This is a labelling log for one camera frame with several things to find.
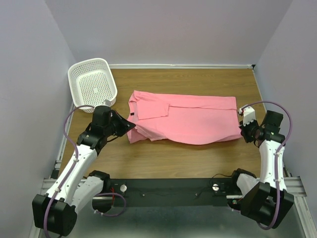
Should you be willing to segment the white perforated plastic basket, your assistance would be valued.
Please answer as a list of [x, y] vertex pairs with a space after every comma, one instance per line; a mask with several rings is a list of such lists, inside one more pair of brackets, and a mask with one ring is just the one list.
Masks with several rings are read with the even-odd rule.
[[117, 87], [105, 59], [94, 58], [72, 65], [68, 72], [68, 82], [75, 107], [92, 113], [96, 106], [103, 105], [105, 99], [116, 102]]

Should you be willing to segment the pink t shirt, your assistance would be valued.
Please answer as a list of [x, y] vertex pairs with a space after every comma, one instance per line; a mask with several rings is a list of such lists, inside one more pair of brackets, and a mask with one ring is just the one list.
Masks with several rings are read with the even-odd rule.
[[235, 97], [134, 91], [128, 102], [130, 143], [149, 139], [205, 145], [241, 138]]

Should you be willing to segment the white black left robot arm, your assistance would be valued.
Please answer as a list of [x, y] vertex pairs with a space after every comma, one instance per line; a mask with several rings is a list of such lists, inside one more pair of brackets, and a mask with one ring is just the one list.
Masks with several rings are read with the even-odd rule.
[[98, 157], [101, 150], [111, 141], [124, 136], [135, 124], [123, 118], [108, 106], [94, 108], [92, 121], [74, 142], [67, 133], [66, 139], [73, 145], [74, 152], [68, 164], [54, 184], [44, 195], [37, 194], [32, 201], [35, 227], [43, 229], [45, 237], [55, 233], [66, 237], [73, 230], [79, 212], [95, 196], [108, 196], [111, 200], [122, 194], [113, 191], [109, 175], [93, 172], [84, 183], [86, 170]]

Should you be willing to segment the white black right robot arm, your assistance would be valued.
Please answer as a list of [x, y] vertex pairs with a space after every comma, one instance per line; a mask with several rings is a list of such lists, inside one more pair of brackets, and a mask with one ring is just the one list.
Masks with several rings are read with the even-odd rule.
[[283, 114], [267, 111], [261, 124], [251, 106], [239, 110], [243, 116], [239, 127], [247, 143], [254, 143], [261, 156], [260, 178], [251, 172], [237, 169], [228, 181], [233, 194], [242, 198], [231, 207], [258, 223], [264, 229], [275, 229], [294, 204], [294, 196], [287, 192], [283, 175], [283, 154], [287, 136], [280, 133]]

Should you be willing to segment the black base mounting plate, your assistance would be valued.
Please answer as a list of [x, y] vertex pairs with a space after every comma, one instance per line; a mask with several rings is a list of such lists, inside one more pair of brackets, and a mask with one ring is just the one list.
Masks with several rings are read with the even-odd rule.
[[126, 207], [227, 206], [241, 197], [231, 178], [112, 179]]

